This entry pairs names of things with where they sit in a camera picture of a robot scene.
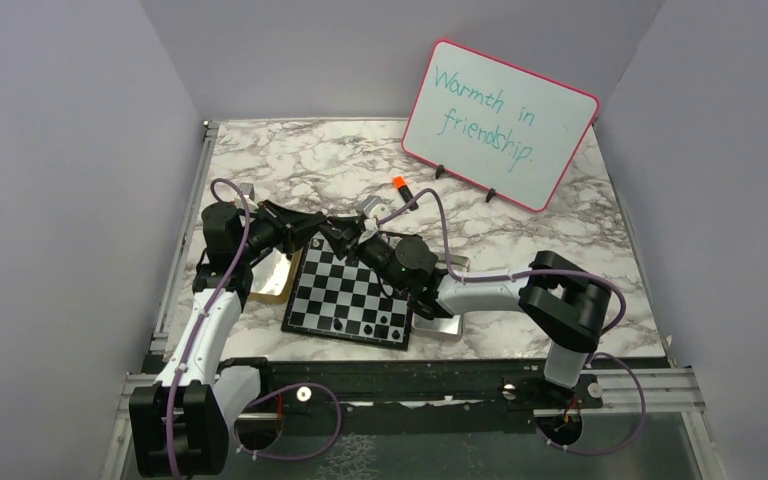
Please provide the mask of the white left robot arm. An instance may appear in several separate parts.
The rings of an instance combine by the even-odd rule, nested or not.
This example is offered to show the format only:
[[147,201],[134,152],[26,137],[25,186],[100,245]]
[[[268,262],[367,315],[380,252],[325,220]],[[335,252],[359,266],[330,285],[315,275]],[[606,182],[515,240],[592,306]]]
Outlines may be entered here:
[[254,267],[274,251],[293,255],[327,221],[321,212],[270,201],[254,211],[215,202],[201,219],[206,260],[193,281],[190,318],[166,366],[129,400],[137,468],[145,478],[220,473],[238,415],[273,401],[268,377],[252,366],[222,373],[221,355],[250,295]]

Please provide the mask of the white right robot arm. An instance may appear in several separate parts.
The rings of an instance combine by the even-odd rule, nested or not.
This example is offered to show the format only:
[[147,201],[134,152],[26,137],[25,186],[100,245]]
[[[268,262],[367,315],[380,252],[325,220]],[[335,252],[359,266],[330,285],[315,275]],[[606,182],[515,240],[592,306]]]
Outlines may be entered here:
[[612,296],[609,283],[552,251],[538,252],[520,272],[454,272],[417,235],[390,244],[378,234],[330,223],[322,235],[341,259],[357,260],[428,320],[472,312],[517,312],[550,339],[539,398],[560,407],[577,392],[589,356],[598,347]]

